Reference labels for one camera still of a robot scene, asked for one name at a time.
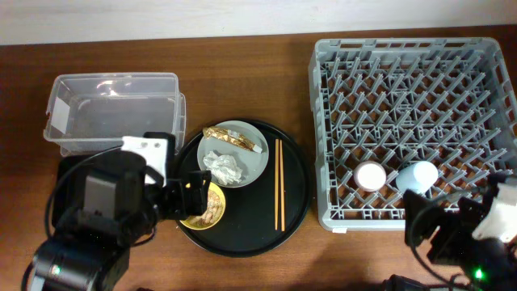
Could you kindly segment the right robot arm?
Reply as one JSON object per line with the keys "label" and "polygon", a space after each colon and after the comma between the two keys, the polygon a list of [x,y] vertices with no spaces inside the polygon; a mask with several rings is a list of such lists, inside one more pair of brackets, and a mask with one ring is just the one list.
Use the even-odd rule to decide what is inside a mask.
{"label": "right robot arm", "polygon": [[451,289],[516,289],[516,177],[429,200],[403,195],[405,244],[434,278]]}

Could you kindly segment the wooden chopstick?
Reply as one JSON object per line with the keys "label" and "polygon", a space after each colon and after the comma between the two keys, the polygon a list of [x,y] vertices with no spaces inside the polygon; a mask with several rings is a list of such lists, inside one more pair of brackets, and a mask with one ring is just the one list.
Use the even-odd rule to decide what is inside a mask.
{"label": "wooden chopstick", "polygon": [[285,231],[285,198],[284,198],[284,150],[283,141],[279,140],[279,160],[280,160],[280,216],[281,231]]}
{"label": "wooden chopstick", "polygon": [[278,172],[279,172],[279,140],[275,139],[275,178],[274,178],[274,202],[275,202],[275,230],[278,230],[279,224],[279,185],[278,185]]}

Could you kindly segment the pink plastic cup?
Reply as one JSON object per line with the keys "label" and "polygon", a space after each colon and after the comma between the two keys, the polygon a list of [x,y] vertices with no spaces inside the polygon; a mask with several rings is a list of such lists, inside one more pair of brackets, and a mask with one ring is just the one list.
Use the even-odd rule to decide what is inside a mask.
{"label": "pink plastic cup", "polygon": [[360,163],[353,171],[355,184],[366,192],[380,190],[387,181],[385,169],[377,162]]}

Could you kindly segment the blue plastic cup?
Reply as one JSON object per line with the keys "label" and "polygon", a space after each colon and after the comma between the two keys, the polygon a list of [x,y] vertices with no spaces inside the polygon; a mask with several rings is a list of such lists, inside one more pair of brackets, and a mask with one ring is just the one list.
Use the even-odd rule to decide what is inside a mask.
{"label": "blue plastic cup", "polygon": [[424,194],[439,178],[436,166],[428,161],[413,163],[402,169],[395,180],[397,189],[405,193],[411,190],[417,194]]}

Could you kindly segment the yellow bowl with food scraps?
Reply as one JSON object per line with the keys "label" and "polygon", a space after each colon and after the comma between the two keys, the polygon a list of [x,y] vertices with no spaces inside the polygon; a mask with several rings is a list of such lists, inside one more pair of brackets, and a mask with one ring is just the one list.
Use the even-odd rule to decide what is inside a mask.
{"label": "yellow bowl with food scraps", "polygon": [[207,230],[222,219],[225,213],[226,200],[222,190],[214,183],[208,188],[207,210],[201,216],[190,216],[180,223],[190,230]]}

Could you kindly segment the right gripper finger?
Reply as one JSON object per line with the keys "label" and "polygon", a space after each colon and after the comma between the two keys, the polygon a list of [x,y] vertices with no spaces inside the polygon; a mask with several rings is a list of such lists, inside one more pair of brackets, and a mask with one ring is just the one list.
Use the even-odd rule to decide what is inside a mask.
{"label": "right gripper finger", "polygon": [[488,175],[487,192],[491,194],[497,194],[499,184],[516,184],[516,175],[507,175],[503,173],[494,173]]}
{"label": "right gripper finger", "polygon": [[405,191],[403,204],[406,215],[405,243],[409,246],[409,238],[412,238],[417,247],[434,233],[439,217],[439,207],[411,190]]}

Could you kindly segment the black rectangular tray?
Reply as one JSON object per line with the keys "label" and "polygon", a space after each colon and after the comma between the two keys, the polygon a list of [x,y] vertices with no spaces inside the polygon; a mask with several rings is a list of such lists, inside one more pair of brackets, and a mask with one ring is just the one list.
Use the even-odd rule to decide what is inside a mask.
{"label": "black rectangular tray", "polygon": [[81,208],[84,201],[86,176],[90,169],[106,158],[114,158],[108,162],[109,166],[121,166],[129,160],[129,155],[137,155],[123,151],[120,147],[113,147],[96,154],[84,154],[63,158],[58,167],[56,186],[48,200],[45,210],[47,227],[58,228],[58,222],[65,216],[65,212]]}

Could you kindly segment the gold foil snack wrapper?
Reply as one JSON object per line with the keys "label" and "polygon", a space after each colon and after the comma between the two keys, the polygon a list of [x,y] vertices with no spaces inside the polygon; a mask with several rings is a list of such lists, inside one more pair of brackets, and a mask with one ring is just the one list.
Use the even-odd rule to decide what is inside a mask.
{"label": "gold foil snack wrapper", "polygon": [[260,145],[254,143],[243,134],[231,129],[223,129],[216,126],[207,127],[203,129],[203,135],[207,139],[213,137],[219,141],[227,142],[244,150],[259,154],[263,152],[263,149]]}

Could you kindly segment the right wooden chopstick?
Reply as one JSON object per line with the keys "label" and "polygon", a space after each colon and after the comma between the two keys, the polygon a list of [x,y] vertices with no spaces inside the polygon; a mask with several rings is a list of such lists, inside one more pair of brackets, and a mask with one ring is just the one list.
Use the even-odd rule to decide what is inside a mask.
{"label": "right wooden chopstick", "polygon": [[283,141],[279,140],[279,160],[280,160],[280,216],[281,231],[285,231],[285,198],[284,198],[284,150]]}

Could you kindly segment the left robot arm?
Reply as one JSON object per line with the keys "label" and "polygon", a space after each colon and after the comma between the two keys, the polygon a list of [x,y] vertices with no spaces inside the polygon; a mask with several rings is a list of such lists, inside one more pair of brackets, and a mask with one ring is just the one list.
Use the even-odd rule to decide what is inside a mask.
{"label": "left robot arm", "polygon": [[130,251],[149,243],[164,220],[208,207],[209,171],[169,179],[139,154],[112,148],[64,173],[45,206],[47,239],[27,266],[22,290],[111,290]]}

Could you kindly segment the clear plastic storage bin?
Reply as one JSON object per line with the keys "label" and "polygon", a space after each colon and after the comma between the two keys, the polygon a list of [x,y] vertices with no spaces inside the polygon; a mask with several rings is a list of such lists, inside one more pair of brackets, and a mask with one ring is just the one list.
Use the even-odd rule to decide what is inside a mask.
{"label": "clear plastic storage bin", "polygon": [[173,73],[62,74],[46,108],[46,141],[61,154],[77,155],[120,146],[122,137],[165,132],[185,140],[186,98]]}

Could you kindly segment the crumpled white tissue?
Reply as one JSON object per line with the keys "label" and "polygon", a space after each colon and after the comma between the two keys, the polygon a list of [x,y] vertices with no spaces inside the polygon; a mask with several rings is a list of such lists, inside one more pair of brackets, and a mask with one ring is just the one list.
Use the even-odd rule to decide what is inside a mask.
{"label": "crumpled white tissue", "polygon": [[231,155],[217,155],[215,152],[210,151],[204,156],[203,163],[222,186],[242,181],[242,169]]}

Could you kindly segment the grey plastic dishwasher rack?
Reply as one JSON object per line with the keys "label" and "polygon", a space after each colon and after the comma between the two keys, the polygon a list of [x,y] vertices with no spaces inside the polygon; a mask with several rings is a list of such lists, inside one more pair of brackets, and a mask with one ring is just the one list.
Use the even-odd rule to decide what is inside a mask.
{"label": "grey plastic dishwasher rack", "polygon": [[[439,172],[427,198],[516,171],[516,95],[492,38],[322,39],[308,71],[325,230],[402,230],[395,180],[416,162]],[[378,191],[355,184],[366,161],[385,169]]]}

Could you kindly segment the grey round plate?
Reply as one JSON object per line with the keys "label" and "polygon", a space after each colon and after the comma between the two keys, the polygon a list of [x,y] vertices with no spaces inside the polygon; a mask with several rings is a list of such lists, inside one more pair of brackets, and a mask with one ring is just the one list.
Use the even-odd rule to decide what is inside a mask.
{"label": "grey round plate", "polygon": [[240,182],[228,183],[226,188],[239,188],[253,183],[266,169],[269,159],[269,146],[264,134],[259,131],[257,125],[252,125],[250,121],[228,120],[220,122],[216,125],[219,128],[230,129],[231,131],[241,133],[249,138],[253,143],[262,148],[262,152],[256,153],[249,150],[241,149],[227,142],[217,140],[213,137],[207,139],[201,136],[201,140],[197,150],[197,161],[201,170],[206,170],[204,157],[210,152],[217,156],[232,156],[237,166],[242,170]]}

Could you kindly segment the left wooden chopstick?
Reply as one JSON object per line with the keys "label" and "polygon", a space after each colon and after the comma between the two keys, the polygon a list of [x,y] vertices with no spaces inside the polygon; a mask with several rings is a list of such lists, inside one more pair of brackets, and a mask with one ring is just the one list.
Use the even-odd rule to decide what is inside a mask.
{"label": "left wooden chopstick", "polygon": [[275,230],[278,230],[279,224],[279,185],[278,185],[278,172],[279,172],[279,140],[275,139],[275,178],[274,178],[274,202],[275,202]]}

